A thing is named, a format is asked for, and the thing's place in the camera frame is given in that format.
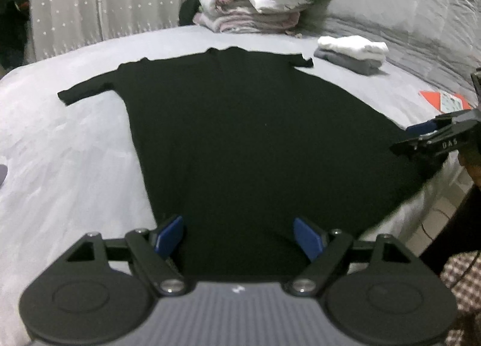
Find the person right hand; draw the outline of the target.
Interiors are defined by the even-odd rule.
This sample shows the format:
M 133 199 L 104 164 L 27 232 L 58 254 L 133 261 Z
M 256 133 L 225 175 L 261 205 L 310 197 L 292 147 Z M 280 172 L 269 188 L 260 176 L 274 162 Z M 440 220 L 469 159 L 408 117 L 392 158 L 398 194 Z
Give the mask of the person right hand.
M 462 167 L 464 167 L 470 175 L 473 183 L 481 186 L 481 165 L 480 154 L 476 150 L 460 151 L 458 154 L 458 161 Z

